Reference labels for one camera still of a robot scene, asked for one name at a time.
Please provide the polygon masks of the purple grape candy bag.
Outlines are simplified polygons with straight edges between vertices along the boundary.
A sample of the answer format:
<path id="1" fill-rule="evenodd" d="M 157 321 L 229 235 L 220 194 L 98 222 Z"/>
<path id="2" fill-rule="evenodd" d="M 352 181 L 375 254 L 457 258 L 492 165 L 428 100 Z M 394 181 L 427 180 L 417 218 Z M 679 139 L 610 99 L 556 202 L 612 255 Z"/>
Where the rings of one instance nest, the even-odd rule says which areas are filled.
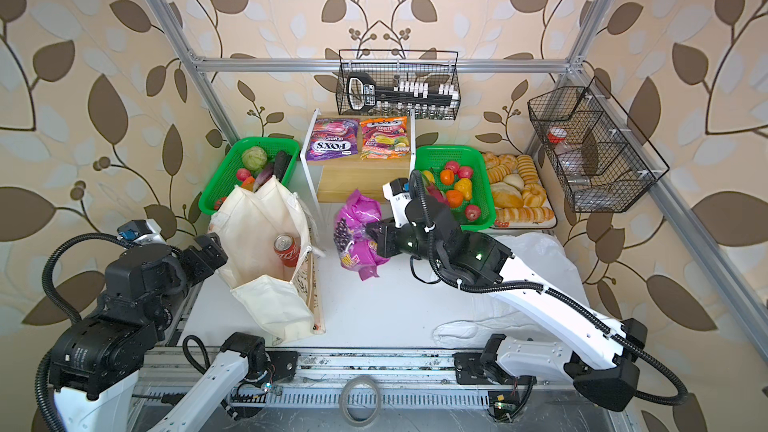
<path id="1" fill-rule="evenodd" d="M 366 226 L 382 219 L 380 204 L 355 190 L 335 216 L 334 245 L 341 266 L 356 272 L 361 281 L 377 278 L 377 269 L 388 262 L 377 254 L 377 243 Z"/>

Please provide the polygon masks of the cream canvas tote bag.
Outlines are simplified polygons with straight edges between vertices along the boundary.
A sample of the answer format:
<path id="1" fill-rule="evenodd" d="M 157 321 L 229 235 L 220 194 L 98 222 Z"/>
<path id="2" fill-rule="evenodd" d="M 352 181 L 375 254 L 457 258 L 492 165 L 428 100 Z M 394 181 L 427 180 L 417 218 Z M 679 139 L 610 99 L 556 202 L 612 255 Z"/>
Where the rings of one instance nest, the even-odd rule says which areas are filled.
<path id="1" fill-rule="evenodd" d="M 228 255 L 218 274 L 277 344 L 326 332 L 314 264 L 324 252 L 313 227 L 299 196 L 274 178 L 255 192 L 236 186 L 210 220 L 208 230 Z M 300 242 L 294 268 L 284 267 L 273 250 L 280 234 Z"/>

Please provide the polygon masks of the red cola can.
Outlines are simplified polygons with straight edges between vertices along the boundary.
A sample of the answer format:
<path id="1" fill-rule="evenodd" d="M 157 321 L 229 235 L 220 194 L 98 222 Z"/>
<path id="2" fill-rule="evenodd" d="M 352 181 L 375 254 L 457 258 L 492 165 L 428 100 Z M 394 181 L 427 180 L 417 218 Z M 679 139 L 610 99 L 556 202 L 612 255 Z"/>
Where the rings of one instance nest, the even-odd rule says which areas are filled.
<path id="1" fill-rule="evenodd" d="M 273 250 L 286 268 L 294 268 L 300 257 L 300 242 L 291 235 L 280 234 L 273 242 Z"/>

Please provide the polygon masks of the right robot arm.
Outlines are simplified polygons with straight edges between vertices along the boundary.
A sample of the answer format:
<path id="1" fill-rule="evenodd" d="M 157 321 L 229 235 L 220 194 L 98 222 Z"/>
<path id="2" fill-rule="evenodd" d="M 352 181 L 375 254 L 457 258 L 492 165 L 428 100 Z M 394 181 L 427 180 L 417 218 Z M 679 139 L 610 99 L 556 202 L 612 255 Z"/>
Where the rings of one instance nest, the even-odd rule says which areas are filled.
<path id="1" fill-rule="evenodd" d="M 669 407 L 690 397 L 683 381 L 645 350 L 647 329 L 582 305 L 529 267 L 494 237 L 465 231 L 449 207 L 426 190 L 422 175 L 382 187 L 393 216 L 367 225 L 383 258 L 407 254 L 426 261 L 437 282 L 466 294 L 487 295 L 513 306 L 556 337 L 546 345 L 494 335 L 485 349 L 494 376 L 571 380 L 593 404 L 621 412 L 634 399 Z"/>

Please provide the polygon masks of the orange fruit candy bag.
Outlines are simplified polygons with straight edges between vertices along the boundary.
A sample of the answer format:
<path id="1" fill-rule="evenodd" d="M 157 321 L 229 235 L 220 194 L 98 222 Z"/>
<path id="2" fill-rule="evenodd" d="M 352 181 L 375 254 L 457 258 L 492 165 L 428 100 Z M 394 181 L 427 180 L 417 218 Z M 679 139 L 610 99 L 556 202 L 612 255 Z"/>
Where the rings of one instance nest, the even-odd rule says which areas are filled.
<path id="1" fill-rule="evenodd" d="M 363 159 L 395 159 L 410 153 L 408 118 L 380 117 L 360 123 Z"/>

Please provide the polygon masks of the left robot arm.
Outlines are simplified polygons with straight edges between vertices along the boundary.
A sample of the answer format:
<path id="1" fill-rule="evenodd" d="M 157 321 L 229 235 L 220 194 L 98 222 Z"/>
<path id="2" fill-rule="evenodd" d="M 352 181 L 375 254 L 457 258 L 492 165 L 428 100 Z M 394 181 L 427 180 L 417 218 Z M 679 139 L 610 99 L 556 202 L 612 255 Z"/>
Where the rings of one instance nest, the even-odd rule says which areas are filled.
<path id="1" fill-rule="evenodd" d="M 105 271 L 96 308 L 82 316 L 56 289 L 53 272 L 62 256 L 87 241 L 122 248 Z M 43 356 L 35 375 L 35 398 L 51 431 L 125 431 L 139 371 L 146 354 L 164 340 L 191 288 L 226 264 L 220 237 L 206 233 L 180 249 L 165 242 L 152 220 L 130 221 L 114 234 L 72 237 L 49 256 L 42 271 L 45 296 L 70 327 Z M 214 357 L 189 363 L 201 376 L 156 425 L 157 431 L 199 431 L 217 408 L 238 414 L 228 397 L 241 385 L 268 393 L 295 376 L 296 351 L 269 351 L 264 338 L 231 334 Z"/>

